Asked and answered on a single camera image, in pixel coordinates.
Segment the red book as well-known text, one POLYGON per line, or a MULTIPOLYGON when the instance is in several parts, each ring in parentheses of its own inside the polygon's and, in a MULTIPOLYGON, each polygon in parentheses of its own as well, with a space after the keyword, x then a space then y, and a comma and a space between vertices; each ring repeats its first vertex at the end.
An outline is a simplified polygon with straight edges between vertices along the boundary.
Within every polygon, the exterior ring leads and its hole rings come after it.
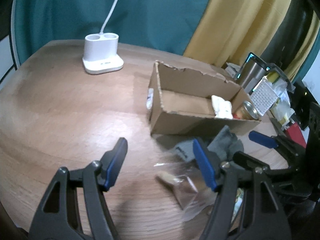
POLYGON ((294 141, 297 144, 299 144, 300 146, 306 148, 306 141, 303 137, 303 134, 300 130, 299 125, 296 122, 285 130, 285 134, 292 141, 294 141))

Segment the stainless steel travel mug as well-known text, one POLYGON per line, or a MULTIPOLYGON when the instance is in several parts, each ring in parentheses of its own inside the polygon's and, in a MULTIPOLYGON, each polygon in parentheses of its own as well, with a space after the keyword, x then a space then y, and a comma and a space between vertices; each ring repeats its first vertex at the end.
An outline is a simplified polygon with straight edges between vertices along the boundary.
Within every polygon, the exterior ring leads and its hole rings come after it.
POLYGON ((267 63, 254 53, 250 52, 236 75, 236 83, 250 95, 266 73, 267 63))

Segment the red metal can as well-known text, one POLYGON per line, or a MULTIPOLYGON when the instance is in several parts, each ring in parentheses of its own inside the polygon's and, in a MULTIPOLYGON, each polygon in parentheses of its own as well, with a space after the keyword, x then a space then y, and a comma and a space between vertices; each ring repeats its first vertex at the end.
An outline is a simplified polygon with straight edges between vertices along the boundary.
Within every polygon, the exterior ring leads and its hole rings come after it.
POLYGON ((244 101, 233 113, 233 118, 240 120, 258 120, 259 114, 249 101, 244 101))

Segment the grey knitted cloth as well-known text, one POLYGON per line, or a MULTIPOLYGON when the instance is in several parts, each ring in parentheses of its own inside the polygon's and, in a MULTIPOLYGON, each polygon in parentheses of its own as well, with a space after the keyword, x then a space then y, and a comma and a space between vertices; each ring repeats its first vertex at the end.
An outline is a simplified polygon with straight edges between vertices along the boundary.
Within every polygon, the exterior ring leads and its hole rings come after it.
MULTIPOLYGON (((217 153, 221 161, 232 160, 233 155, 236 152, 244 151, 242 141, 235 133, 231 132, 227 125, 221 129, 213 140, 205 140, 204 143, 209 151, 217 153)), ((195 160, 195 155, 193 153, 193 139, 187 139, 177 143, 174 146, 173 151, 186 163, 195 160)))

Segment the white towel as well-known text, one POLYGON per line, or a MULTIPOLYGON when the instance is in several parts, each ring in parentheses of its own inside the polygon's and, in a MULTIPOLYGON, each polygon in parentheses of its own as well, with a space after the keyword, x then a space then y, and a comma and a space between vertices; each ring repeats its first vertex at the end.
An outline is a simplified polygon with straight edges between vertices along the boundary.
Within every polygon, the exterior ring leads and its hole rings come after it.
POLYGON ((232 115, 232 103, 230 101, 226 101, 223 98, 212 95, 212 108, 215 113, 216 118, 220 119, 233 119, 232 115))

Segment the yellow curtain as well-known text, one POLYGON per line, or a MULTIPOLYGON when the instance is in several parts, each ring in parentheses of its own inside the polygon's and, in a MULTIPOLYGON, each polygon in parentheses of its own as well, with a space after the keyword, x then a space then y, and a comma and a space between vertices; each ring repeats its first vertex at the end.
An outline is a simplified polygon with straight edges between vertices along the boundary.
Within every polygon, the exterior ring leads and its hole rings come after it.
POLYGON ((208 0, 183 55, 216 67, 260 56, 284 22, 292 0, 208 0))

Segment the open cardboard box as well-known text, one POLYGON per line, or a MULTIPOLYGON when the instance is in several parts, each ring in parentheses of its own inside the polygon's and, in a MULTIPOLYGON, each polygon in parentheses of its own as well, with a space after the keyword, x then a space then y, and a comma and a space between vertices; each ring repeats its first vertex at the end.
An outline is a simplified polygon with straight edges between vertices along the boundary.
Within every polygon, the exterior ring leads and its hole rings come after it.
POLYGON ((261 123, 261 117, 243 118, 237 111, 248 94, 223 75, 176 68, 156 61, 149 82, 148 110, 151 134, 214 136, 224 126, 245 134, 261 123), (212 96, 231 103, 231 118, 217 116, 212 96))

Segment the black tablet device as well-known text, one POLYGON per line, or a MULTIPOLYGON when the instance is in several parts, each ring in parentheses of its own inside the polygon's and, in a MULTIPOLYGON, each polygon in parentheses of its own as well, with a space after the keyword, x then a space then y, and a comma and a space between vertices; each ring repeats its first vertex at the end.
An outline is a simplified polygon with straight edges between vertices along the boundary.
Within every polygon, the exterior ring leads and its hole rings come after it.
POLYGON ((310 105, 317 103, 310 90, 304 85, 301 79, 297 79, 294 84, 294 93, 289 93, 291 108, 295 111, 294 118, 302 130, 305 130, 309 124, 310 105))

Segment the cartoon tissue pack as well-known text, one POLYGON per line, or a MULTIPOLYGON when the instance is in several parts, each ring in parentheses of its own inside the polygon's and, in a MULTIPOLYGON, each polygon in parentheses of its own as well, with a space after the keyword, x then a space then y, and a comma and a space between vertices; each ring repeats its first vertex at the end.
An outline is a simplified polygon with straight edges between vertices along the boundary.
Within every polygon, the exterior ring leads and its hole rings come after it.
POLYGON ((239 213, 240 207, 242 205, 243 197, 244 197, 243 189, 238 188, 236 191, 235 205, 234 205, 233 215, 232 215, 232 220, 231 220, 232 223, 234 223, 234 221, 239 213))

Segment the white perforated plastic basket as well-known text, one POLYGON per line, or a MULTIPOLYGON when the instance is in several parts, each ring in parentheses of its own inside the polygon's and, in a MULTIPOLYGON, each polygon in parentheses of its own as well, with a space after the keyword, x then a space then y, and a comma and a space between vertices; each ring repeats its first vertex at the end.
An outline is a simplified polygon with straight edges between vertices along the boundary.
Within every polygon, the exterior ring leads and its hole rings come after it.
POLYGON ((278 95, 263 78, 253 89, 250 99, 260 116, 263 116, 278 100, 278 95))

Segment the yellow sponge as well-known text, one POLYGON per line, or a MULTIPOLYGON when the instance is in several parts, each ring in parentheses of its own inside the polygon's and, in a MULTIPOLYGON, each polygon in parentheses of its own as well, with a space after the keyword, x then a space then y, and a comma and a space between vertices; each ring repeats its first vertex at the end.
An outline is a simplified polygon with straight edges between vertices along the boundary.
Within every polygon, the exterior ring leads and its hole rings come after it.
POLYGON ((279 78, 281 78, 281 76, 277 72, 270 72, 266 78, 268 82, 275 83, 279 78))

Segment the teal curtain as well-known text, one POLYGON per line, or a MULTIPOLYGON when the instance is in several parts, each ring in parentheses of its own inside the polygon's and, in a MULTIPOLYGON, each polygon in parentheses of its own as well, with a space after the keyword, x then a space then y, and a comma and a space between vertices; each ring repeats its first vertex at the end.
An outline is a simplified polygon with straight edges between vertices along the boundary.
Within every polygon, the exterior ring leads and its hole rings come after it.
POLYGON ((181 55, 209 0, 16 0, 17 55, 26 61, 53 40, 103 30, 119 42, 181 55))

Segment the white desk lamp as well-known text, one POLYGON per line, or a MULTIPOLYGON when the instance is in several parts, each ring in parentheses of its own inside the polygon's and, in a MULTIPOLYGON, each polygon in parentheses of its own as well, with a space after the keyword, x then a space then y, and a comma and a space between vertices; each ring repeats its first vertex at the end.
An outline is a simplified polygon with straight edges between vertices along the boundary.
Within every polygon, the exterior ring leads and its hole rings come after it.
POLYGON ((114 0, 99 33, 89 34, 85 37, 82 62, 88 74, 100 75, 123 68, 124 61, 117 53, 119 35, 104 32, 117 3, 118 0, 114 0))

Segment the crumpled clear plastic bags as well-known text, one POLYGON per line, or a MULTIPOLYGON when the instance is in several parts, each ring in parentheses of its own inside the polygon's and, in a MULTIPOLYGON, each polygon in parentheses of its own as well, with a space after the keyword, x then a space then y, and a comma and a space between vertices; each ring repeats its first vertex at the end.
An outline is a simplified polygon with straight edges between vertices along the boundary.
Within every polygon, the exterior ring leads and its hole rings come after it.
POLYGON ((287 93, 287 82, 282 79, 278 79, 274 83, 267 80, 267 84, 278 96, 270 111, 281 126, 284 127, 289 124, 291 116, 295 113, 291 108, 290 98, 287 93))

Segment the clear plastic snack bag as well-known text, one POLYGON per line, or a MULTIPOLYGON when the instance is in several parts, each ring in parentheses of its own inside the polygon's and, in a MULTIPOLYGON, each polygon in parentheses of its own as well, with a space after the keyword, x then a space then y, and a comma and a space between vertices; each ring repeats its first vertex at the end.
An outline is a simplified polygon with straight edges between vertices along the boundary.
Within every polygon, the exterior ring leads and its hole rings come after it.
POLYGON ((204 209, 214 205, 216 193, 207 187, 201 171, 192 163, 157 163, 156 178, 169 187, 183 215, 184 222, 190 221, 204 209))

